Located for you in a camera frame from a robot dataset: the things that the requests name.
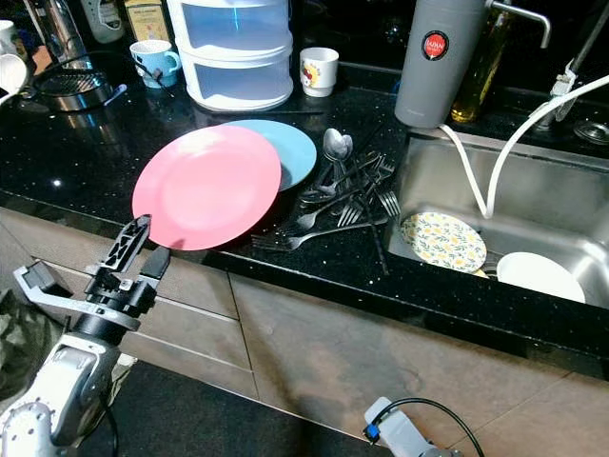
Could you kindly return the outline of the pink plate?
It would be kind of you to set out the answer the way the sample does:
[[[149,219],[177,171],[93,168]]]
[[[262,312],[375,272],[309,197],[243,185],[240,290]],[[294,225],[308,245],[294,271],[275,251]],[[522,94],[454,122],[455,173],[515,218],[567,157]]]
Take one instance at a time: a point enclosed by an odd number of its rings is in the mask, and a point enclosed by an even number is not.
[[[149,217],[149,240],[217,248],[248,232],[277,199],[280,158],[255,130],[201,128],[157,149],[136,178],[130,210]]]

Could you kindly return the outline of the lemon print plate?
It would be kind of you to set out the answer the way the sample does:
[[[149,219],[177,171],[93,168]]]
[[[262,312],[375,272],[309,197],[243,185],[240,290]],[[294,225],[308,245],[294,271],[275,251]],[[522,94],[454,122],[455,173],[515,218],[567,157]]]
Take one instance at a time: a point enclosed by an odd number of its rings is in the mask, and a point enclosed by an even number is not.
[[[423,210],[405,218],[399,227],[410,251],[429,265],[474,273],[487,260],[482,236],[451,214]]]

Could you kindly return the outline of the dark metal kitchen faucet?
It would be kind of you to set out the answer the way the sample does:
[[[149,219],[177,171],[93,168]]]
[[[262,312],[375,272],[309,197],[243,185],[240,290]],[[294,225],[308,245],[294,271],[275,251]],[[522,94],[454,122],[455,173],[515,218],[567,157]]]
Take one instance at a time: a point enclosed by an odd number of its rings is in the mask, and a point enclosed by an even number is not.
[[[590,28],[588,28],[586,33],[582,36],[582,45],[579,52],[576,53],[573,60],[567,62],[561,73],[557,75],[556,83],[553,84],[551,91],[549,91],[551,105],[554,106],[554,109],[545,114],[545,116],[536,123],[534,126],[535,130],[550,130],[554,122],[562,121],[562,119],[566,117],[566,114],[570,112],[570,109],[573,108],[575,104],[574,100],[569,100],[566,101],[565,104],[558,105],[557,103],[554,103],[554,99],[569,94],[575,87],[576,80],[578,80],[576,72],[581,69],[583,62],[586,61],[587,56],[590,55],[590,51],[593,44],[595,44],[598,35],[604,30],[605,23],[609,22],[609,0],[605,0],[603,6],[598,6],[596,12],[598,14],[595,22],[592,22]]]

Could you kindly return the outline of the olive camouflage cloth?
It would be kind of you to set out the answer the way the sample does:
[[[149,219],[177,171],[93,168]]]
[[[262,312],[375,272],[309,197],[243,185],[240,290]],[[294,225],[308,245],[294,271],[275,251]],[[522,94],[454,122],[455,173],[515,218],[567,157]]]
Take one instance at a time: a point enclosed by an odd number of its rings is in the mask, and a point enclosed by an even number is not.
[[[0,304],[1,405],[27,390],[62,334],[62,324],[8,290]]]

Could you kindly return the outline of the steel mesh strainer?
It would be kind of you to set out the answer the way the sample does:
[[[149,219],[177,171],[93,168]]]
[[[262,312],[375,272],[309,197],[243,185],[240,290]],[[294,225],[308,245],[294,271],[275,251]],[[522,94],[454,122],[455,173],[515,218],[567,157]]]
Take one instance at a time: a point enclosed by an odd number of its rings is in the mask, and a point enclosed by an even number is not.
[[[102,108],[125,91],[114,87],[102,70],[48,70],[36,75],[33,87],[45,105],[60,112]]]

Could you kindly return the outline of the steel fork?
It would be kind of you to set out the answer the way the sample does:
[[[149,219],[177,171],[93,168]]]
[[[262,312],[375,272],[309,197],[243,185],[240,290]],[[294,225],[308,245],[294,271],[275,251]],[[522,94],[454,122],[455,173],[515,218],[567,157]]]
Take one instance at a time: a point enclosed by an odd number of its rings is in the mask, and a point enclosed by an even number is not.
[[[390,221],[388,217],[382,217],[380,219],[380,225],[384,225]],[[271,251],[292,251],[293,249],[300,248],[303,244],[307,243],[310,239],[314,238],[322,238],[322,236],[326,236],[329,234],[334,234],[334,232],[340,232],[345,230],[352,229],[361,229],[368,228],[370,226],[370,221],[365,221],[361,223],[353,223],[351,226],[342,227],[342,228],[330,228],[326,230],[319,230],[313,232],[306,232],[304,235],[300,236],[282,236],[275,234],[266,234],[266,235],[253,235],[251,238],[251,243],[254,248],[261,249],[271,249]]]
[[[388,217],[400,217],[401,216],[401,208],[399,204],[399,199],[397,199],[396,192],[392,190],[383,190],[380,191],[377,195],[377,200],[379,204],[382,205],[384,213],[387,214]]]
[[[342,228],[353,225],[362,216],[363,205],[358,201],[348,201],[341,209],[339,221],[336,222],[336,227]]]

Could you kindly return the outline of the light blue plate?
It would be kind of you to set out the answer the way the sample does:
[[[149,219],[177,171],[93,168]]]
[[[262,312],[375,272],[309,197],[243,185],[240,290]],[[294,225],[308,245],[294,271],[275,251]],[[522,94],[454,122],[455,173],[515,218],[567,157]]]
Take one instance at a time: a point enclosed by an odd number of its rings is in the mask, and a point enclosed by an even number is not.
[[[300,128],[271,119],[236,119],[226,125],[255,130],[273,145],[280,160],[279,191],[299,186],[317,165],[316,144]]]

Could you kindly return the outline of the blue mug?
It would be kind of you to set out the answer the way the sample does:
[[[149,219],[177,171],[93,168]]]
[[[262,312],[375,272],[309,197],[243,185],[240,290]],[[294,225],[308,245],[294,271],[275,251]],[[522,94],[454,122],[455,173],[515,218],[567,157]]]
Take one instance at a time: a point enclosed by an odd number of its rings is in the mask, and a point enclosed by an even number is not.
[[[143,66],[137,69],[144,86],[149,89],[169,89],[178,83],[182,60],[166,40],[148,39],[128,48],[131,57]]]

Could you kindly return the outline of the white stacked plastic container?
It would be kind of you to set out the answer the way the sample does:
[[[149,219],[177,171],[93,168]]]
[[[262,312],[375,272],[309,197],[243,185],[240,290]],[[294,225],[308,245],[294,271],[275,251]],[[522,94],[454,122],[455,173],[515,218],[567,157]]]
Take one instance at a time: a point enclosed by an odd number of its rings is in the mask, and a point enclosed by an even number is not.
[[[210,110],[277,108],[290,97],[288,0],[168,0],[187,94]]]

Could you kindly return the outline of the brown base cabinet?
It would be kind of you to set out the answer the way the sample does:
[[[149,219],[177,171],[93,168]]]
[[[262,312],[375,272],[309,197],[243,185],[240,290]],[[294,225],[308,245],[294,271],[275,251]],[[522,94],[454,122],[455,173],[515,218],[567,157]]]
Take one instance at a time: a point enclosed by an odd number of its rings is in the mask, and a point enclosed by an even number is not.
[[[360,435],[409,399],[441,446],[609,457],[609,309],[390,257],[362,232],[287,253],[179,253],[123,351]]]

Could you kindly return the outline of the white round ladle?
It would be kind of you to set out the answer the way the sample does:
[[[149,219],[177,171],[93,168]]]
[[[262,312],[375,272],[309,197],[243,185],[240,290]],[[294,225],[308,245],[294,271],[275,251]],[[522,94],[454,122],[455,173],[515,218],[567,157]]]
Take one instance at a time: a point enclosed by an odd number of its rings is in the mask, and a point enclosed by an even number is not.
[[[0,89],[4,95],[0,104],[4,105],[12,96],[18,94],[25,86],[28,77],[28,67],[18,55],[1,53],[0,55]]]

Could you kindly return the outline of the steel spoon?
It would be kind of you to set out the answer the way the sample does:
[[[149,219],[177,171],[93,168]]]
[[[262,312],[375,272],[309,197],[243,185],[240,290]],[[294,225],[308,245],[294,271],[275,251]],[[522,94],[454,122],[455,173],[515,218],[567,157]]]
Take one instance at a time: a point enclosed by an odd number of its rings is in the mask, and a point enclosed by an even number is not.
[[[353,149],[351,136],[340,134],[335,128],[327,128],[323,143],[324,157],[330,165],[325,175],[331,180],[327,186],[322,186],[321,180],[318,180],[317,186],[301,194],[300,199],[305,204],[319,204],[334,199],[338,194],[339,183],[346,174],[346,160]]]

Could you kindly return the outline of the black chopstick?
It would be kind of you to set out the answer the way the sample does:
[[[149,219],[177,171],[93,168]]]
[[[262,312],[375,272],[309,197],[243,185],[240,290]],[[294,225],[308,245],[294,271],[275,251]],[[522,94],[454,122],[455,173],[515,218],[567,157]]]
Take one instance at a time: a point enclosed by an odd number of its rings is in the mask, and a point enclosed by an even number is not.
[[[379,216],[377,216],[377,209],[375,209],[373,205],[374,197],[377,196],[377,188],[383,181],[384,169],[386,169],[384,156],[378,155],[377,162],[375,162],[373,169],[371,169],[368,174],[368,182],[366,182],[364,195],[362,196],[362,204],[366,217],[368,217],[370,221],[368,229],[370,238],[375,245],[374,253],[377,255],[377,265],[382,271],[382,276],[387,277],[387,275],[390,274],[390,271],[388,271],[387,265],[384,262],[383,243],[378,232],[378,225],[382,222],[380,222]]]

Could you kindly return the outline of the yellow carton box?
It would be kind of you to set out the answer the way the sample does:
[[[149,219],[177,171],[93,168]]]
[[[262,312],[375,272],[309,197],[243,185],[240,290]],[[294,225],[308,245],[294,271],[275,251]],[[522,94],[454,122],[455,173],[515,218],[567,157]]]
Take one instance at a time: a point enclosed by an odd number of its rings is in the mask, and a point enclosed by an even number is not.
[[[125,0],[123,5],[136,42],[169,42],[171,27],[167,23],[164,0]]]

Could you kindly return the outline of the steel jug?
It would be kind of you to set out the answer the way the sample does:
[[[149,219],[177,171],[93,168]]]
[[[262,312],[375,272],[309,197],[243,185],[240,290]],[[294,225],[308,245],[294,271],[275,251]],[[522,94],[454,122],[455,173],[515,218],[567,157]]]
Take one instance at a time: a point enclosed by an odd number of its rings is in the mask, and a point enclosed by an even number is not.
[[[74,70],[94,69],[67,0],[22,0],[22,3],[56,64]]]

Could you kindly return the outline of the white labelled bottle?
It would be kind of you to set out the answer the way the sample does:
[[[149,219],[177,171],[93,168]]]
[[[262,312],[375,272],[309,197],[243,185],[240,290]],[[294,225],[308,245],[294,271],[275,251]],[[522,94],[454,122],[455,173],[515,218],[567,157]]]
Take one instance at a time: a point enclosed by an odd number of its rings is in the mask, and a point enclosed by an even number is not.
[[[119,0],[79,0],[86,14],[88,30],[97,43],[118,42],[125,35],[125,23],[119,13]]]

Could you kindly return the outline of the white printed cup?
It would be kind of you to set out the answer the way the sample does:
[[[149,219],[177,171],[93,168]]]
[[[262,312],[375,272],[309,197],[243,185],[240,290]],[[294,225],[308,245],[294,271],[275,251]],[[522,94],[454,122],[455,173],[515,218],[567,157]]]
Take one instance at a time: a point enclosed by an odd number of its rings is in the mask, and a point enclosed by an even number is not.
[[[330,48],[313,47],[300,52],[300,77],[305,95],[327,97],[338,83],[340,54]]]

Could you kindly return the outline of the grey water filter with spout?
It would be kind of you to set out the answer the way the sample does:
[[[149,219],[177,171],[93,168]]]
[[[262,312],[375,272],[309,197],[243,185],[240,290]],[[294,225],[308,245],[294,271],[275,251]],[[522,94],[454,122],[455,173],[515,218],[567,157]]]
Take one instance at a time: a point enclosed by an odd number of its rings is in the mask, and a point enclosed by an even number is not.
[[[488,10],[535,19],[543,26],[540,47],[551,40],[551,21],[504,0],[417,0],[395,114],[412,128],[443,125],[478,45]]]

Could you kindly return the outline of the yellow oil bottle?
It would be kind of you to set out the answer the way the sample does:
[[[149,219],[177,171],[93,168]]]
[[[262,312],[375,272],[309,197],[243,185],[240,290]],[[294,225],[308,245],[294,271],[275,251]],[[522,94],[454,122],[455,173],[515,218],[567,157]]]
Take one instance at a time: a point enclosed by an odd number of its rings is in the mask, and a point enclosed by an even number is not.
[[[492,9],[488,14],[474,56],[454,97],[451,109],[454,122],[471,123],[479,116],[484,97],[499,70],[513,22],[509,12]]]

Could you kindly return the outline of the white bowl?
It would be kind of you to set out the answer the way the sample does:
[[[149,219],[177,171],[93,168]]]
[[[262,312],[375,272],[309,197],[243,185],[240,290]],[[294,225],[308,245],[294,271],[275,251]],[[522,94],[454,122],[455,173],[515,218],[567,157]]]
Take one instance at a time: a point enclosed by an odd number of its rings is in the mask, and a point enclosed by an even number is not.
[[[510,286],[586,304],[586,295],[574,274],[560,263],[537,253],[510,252],[499,260],[496,273],[502,283]]]

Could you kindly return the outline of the stainless steel sink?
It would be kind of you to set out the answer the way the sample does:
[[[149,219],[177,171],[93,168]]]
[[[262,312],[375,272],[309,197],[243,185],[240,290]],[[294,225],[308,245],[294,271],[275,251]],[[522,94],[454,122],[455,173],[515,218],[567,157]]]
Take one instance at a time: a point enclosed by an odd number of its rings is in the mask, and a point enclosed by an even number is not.
[[[491,218],[483,218],[456,144],[440,130],[415,130],[396,168],[402,217],[434,210],[462,219],[488,249],[481,270],[531,252],[578,280],[584,302],[609,309],[609,158],[517,145],[501,170]]]

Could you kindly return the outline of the round metal drain cap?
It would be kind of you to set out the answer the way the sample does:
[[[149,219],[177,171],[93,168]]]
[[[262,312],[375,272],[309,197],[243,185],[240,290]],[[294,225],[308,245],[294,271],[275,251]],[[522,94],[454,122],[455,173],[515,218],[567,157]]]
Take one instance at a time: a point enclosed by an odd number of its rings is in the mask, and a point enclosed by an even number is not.
[[[573,126],[573,133],[587,143],[609,147],[609,125],[604,123],[581,121]]]

